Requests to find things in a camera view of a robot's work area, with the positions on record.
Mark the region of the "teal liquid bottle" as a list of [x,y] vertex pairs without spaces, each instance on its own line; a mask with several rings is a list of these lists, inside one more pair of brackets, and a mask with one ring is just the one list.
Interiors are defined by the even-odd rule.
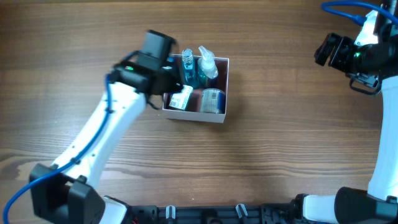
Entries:
[[195,58],[191,49],[184,49],[182,51],[182,66],[185,83],[194,89],[198,88],[199,83],[196,73]]

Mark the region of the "white cardboard box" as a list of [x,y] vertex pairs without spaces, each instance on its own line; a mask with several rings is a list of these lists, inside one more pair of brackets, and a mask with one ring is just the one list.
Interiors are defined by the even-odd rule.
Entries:
[[225,94],[222,108],[224,113],[214,114],[214,113],[202,113],[200,111],[201,99],[203,89],[194,89],[193,93],[188,100],[186,110],[175,110],[169,106],[171,94],[165,93],[163,95],[162,111],[164,116],[168,119],[181,119],[187,121],[201,121],[209,123],[224,123],[227,104],[228,104],[228,82],[229,82],[229,58],[216,57],[215,63],[219,71],[217,86],[216,88],[222,90]]

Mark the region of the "clear spray bottle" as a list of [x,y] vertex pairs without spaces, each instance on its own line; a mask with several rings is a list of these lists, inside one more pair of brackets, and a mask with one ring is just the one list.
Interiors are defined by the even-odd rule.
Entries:
[[198,76],[201,84],[206,88],[214,88],[218,78],[215,55],[204,46],[199,46],[201,57],[198,59]]

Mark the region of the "white lidded jar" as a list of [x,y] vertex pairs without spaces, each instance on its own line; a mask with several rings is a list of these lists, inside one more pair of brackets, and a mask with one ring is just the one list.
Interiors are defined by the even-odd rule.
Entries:
[[204,89],[201,95],[201,113],[224,114],[226,108],[225,92],[216,88]]

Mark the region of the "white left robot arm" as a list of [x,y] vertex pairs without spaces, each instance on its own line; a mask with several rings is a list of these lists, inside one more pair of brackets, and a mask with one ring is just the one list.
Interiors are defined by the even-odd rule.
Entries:
[[148,30],[140,50],[125,56],[105,76],[94,113],[51,166],[37,164],[29,185],[34,214],[51,223],[125,223],[126,203],[102,197],[96,187],[121,137],[151,104],[152,95],[179,92],[180,69],[170,59],[177,41]]

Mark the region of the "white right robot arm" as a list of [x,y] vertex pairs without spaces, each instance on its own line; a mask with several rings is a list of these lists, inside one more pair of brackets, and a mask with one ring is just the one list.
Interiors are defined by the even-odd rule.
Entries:
[[326,129],[308,132],[316,176],[366,175],[362,189],[336,179],[327,194],[312,192],[298,200],[300,217],[323,223],[397,222],[397,2],[373,5],[332,1],[369,9],[350,19],[361,27],[357,38],[326,36],[315,52],[319,69],[297,77],[303,93],[319,92],[314,105],[327,110]]

